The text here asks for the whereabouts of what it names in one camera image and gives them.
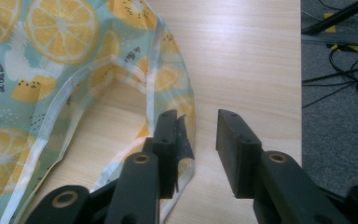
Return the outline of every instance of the fabric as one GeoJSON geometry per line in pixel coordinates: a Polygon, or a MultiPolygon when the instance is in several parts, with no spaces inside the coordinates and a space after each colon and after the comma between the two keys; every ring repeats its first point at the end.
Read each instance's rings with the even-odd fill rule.
{"type": "MultiPolygon", "coordinates": [[[[172,33],[145,0],[0,0],[0,223],[19,221],[84,111],[115,81],[146,95],[145,126],[94,189],[119,176],[122,159],[142,149],[166,110],[186,115],[194,146],[193,91],[172,33]]],[[[193,161],[179,171],[180,191],[161,202],[161,221],[193,161]]]]}

